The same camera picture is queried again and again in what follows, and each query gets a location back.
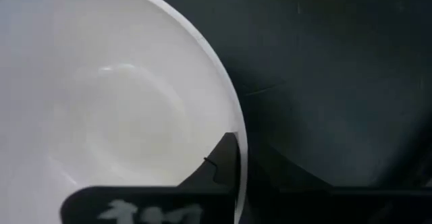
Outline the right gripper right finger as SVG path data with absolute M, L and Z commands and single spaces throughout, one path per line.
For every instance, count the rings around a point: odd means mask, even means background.
M 376 163 L 352 142 L 300 156 L 324 174 L 270 144 L 250 146 L 248 198 L 257 224 L 432 224 L 432 142 L 406 148 L 367 182 L 346 180 Z

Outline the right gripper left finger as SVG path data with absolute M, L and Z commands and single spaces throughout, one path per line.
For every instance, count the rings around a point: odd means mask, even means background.
M 61 224 L 234 224 L 239 172 L 238 142 L 226 133 L 179 185 L 83 188 L 63 201 Z

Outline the white bowl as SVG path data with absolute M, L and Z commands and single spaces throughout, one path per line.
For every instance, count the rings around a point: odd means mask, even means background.
M 232 81 L 164 0 L 0 0 L 0 224 L 60 224 L 91 186 L 176 186 L 232 136 Z

